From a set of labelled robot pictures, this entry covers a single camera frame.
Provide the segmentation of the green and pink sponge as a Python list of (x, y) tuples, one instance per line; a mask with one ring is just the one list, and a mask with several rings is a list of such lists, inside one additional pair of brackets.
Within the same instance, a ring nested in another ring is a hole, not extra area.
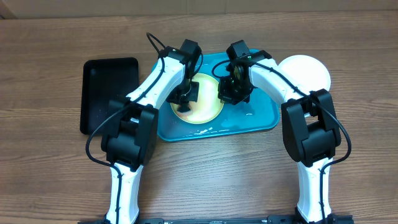
[(191, 110), (192, 110), (192, 109), (191, 109), (191, 107), (190, 107), (189, 104), (178, 105), (178, 107), (177, 107), (177, 111), (178, 111), (179, 113), (188, 113), (188, 112), (190, 112)]

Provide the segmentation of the white plate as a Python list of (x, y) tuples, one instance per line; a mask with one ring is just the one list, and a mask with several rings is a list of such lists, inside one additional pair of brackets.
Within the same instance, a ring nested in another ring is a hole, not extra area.
[(326, 66), (316, 58), (308, 55), (293, 55), (283, 59), (278, 67), (293, 78), (299, 90), (303, 92), (330, 90), (330, 73)]

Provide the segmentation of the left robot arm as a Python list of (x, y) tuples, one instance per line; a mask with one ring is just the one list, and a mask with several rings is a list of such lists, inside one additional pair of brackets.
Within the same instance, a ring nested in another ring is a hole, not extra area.
[(156, 68), (133, 92), (109, 102), (101, 149), (111, 169), (111, 203), (105, 223), (135, 223), (139, 217), (138, 191), (144, 165), (157, 139), (159, 109), (164, 102), (181, 106), (198, 99), (199, 84), (192, 80), (201, 56), (197, 42), (184, 40), (178, 49), (158, 52)]

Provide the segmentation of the yellow green plate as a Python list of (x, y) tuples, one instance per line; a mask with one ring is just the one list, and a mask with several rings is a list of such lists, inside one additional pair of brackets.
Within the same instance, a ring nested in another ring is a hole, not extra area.
[(197, 73), (193, 82), (199, 83), (197, 102), (188, 104), (189, 111), (181, 113), (180, 105), (171, 103), (173, 112), (183, 121), (190, 124), (203, 124), (215, 119), (223, 109), (224, 103), (218, 98), (219, 82), (210, 75)]

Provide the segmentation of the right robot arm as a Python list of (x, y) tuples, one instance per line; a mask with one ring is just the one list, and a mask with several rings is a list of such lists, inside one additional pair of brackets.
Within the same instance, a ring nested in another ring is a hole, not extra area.
[(280, 107), (284, 146), (298, 167), (296, 221), (332, 221), (328, 175), (341, 135), (326, 66), (308, 55), (293, 55), (276, 63), (264, 50), (252, 53), (243, 40), (232, 43), (226, 54), (229, 74), (220, 77), (218, 87), (222, 102), (247, 103), (258, 88)]

